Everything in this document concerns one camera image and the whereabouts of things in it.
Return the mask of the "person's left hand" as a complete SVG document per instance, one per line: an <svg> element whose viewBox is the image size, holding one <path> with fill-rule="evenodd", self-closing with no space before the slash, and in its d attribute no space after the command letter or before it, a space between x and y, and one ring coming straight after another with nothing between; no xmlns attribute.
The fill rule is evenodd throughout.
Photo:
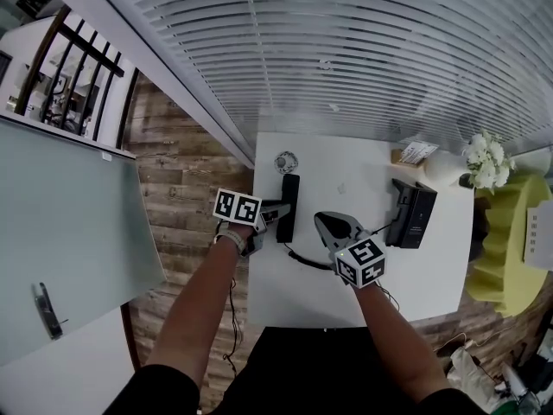
<svg viewBox="0 0 553 415"><path fill-rule="evenodd" d="M247 241L254 234L255 231L253 227L229 222L225 222L221 226L221 229L226 229L228 231L236 233L244 241Z"/></svg>

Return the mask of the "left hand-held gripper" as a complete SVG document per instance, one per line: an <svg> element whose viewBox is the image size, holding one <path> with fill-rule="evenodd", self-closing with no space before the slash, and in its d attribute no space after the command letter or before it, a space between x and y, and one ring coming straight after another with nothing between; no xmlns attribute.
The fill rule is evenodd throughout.
<svg viewBox="0 0 553 415"><path fill-rule="evenodd" d="M255 196L220 188L213 206L213 217L219 220L215 241L227 237L235 244L241 257L249 257L262 248L267 226L275 222L290 223L291 205L283 204L281 199L261 200ZM244 241L236 233L221 229L225 222L253 227L254 234Z"/></svg>

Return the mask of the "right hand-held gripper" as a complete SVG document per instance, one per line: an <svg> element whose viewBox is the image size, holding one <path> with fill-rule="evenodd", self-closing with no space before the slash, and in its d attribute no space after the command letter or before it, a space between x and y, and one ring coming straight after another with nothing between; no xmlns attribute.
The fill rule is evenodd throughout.
<svg viewBox="0 0 553 415"><path fill-rule="evenodd" d="M363 230L351 215L337 212L319 212L314 221L328 249L339 247L345 237L353 237ZM377 282L385 274L385 247L374 235L348 242L332 254L332 260L335 273L357 289Z"/></svg>

